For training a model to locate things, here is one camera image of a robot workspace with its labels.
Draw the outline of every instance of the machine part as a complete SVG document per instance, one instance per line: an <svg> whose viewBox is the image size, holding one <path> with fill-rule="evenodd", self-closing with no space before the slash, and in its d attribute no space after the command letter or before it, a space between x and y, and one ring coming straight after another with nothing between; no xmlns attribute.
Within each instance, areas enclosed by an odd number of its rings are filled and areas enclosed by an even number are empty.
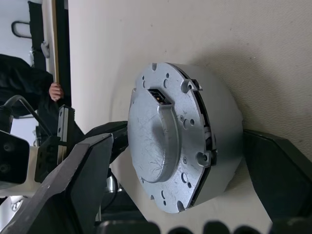
<svg viewBox="0 0 312 234"><path fill-rule="evenodd" d="M67 157L67 148L69 152L74 143L74 121L75 110L68 106L61 106L58 112L58 137L63 144L58 146L58 165Z"/></svg>
<svg viewBox="0 0 312 234"><path fill-rule="evenodd" d="M312 162L289 140L244 130L244 156L272 220L312 215Z"/></svg>
<svg viewBox="0 0 312 234"><path fill-rule="evenodd" d="M115 159L128 146L127 122L108 123L87 135L45 178L4 233L92 233L112 155Z"/></svg>
<svg viewBox="0 0 312 234"><path fill-rule="evenodd" d="M57 167L57 156L60 144L62 144L62 142L60 142L60 137L50 136L42 145L40 145L36 163L36 182L42 183Z"/></svg>
<svg viewBox="0 0 312 234"><path fill-rule="evenodd" d="M29 144L26 140L0 130L0 196L5 189L25 183L29 167Z"/></svg>
<svg viewBox="0 0 312 234"><path fill-rule="evenodd" d="M7 163L10 168L10 170L8 171L9 176L11 176L11 173L14 173L14 176L11 178L14 178L15 176L23 176L24 179L20 181L20 184L14 184L12 187L1 189L0 196L32 197L41 185L35 180L38 147L29 147L28 142L26 142L28 148L25 148L26 144L23 146L22 144L16 144L13 141L11 141L11 143L13 143L14 145L18 145L18 147L16 147L10 155L4 156L1 154L1 159L5 160L7 156L8 158L12 159L12 162Z"/></svg>
<svg viewBox="0 0 312 234"><path fill-rule="evenodd" d="M153 63L139 75L128 118L133 166L168 213L221 194L242 158L242 116L220 80L196 66Z"/></svg>

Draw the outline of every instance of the screw hole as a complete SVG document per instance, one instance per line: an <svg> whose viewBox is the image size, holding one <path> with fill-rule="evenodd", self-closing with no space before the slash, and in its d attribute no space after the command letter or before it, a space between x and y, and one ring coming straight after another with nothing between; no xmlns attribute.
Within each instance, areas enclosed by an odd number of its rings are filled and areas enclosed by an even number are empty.
<svg viewBox="0 0 312 234"><path fill-rule="evenodd" d="M181 201L177 201L176 206L177 206L177 209L178 209L179 212L185 210L185 208L183 206L183 203Z"/></svg>
<svg viewBox="0 0 312 234"><path fill-rule="evenodd" d="M157 63L152 63L152 70L156 71L156 68L157 68Z"/></svg>
<svg viewBox="0 0 312 234"><path fill-rule="evenodd" d="M187 182L187 176L184 172L181 174L181 179L182 179L183 183Z"/></svg>
<svg viewBox="0 0 312 234"><path fill-rule="evenodd" d="M165 79L165 80L164 80L164 88L167 88L167 87L168 87L168 80Z"/></svg>
<svg viewBox="0 0 312 234"><path fill-rule="evenodd" d="M163 190L161 191L161 196L162 196L163 199L165 199L164 191L163 191Z"/></svg>
<svg viewBox="0 0 312 234"><path fill-rule="evenodd" d="M201 152L198 152L196 154L196 160L198 164L202 167L209 167L210 166L210 160L208 160L209 155L204 155Z"/></svg>

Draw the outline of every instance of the black plastic part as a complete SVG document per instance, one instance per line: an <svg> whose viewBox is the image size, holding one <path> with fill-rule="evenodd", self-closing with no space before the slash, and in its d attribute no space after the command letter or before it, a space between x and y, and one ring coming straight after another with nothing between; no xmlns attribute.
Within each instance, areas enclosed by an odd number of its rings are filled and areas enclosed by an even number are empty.
<svg viewBox="0 0 312 234"><path fill-rule="evenodd" d="M311 234L312 217L310 218L287 218L276 220L271 226L269 234Z"/></svg>
<svg viewBox="0 0 312 234"><path fill-rule="evenodd" d="M312 163L287 139L244 130L253 187L274 219L312 214Z"/></svg>
<svg viewBox="0 0 312 234"><path fill-rule="evenodd" d="M57 167L58 145L60 138L50 136L38 149L35 181L42 183Z"/></svg>
<svg viewBox="0 0 312 234"><path fill-rule="evenodd" d="M89 234L106 187L113 139L77 144L10 225L11 234Z"/></svg>
<svg viewBox="0 0 312 234"><path fill-rule="evenodd" d="M82 139L86 139L88 137L96 136L103 133L112 133L114 138L110 161L110 163L112 163L118 157L118 155L120 155L120 153L128 147L127 126L127 121L106 123L90 130Z"/></svg>
<svg viewBox="0 0 312 234"><path fill-rule="evenodd" d="M12 110L6 106L0 106L0 130L10 133L12 127Z"/></svg>
<svg viewBox="0 0 312 234"><path fill-rule="evenodd" d="M0 189L25 182L27 177L29 144L4 131L0 131Z"/></svg>

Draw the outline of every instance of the black cable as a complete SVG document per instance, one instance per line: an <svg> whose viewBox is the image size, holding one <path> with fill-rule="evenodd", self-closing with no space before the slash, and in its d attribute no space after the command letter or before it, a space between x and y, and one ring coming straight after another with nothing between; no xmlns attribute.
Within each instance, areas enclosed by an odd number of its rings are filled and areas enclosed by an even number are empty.
<svg viewBox="0 0 312 234"><path fill-rule="evenodd" d="M47 125L44 123L44 121L37 115L37 113L34 111L34 109L31 107L31 105L28 103L28 101L22 97L21 95L15 95L8 99L6 103L4 104L5 107L12 109L12 106L15 104L15 102L20 101L24 107L33 115L33 117L38 121L42 129L46 132L48 136L52 136L51 131L47 127Z"/></svg>
<svg viewBox="0 0 312 234"><path fill-rule="evenodd" d="M114 174L111 173L111 175L112 175L113 181L114 181L114 183L115 183L114 195L113 195L113 198L111 199L111 201L110 201L104 208L101 207L101 212L105 211L105 210L113 203L113 201L115 200L115 198L116 198L116 196L117 196L117 192L118 192L118 182L117 182L117 179L116 179L116 177L114 176Z"/></svg>

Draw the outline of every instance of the beige wall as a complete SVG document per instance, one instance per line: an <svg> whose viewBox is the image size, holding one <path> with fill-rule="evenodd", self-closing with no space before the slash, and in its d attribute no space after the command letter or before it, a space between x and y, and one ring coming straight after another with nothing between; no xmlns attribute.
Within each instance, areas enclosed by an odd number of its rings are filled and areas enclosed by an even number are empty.
<svg viewBox="0 0 312 234"><path fill-rule="evenodd" d="M311 12L311 0L69 0L76 120L87 131L127 119L134 80L150 62L196 64L228 85L246 128L286 137L312 159ZM198 232L215 218L231 229L244 223L264 232L270 225L245 162L224 196L158 217L129 154L115 166L130 168L117 172L119 180L163 231L187 225Z"/></svg>

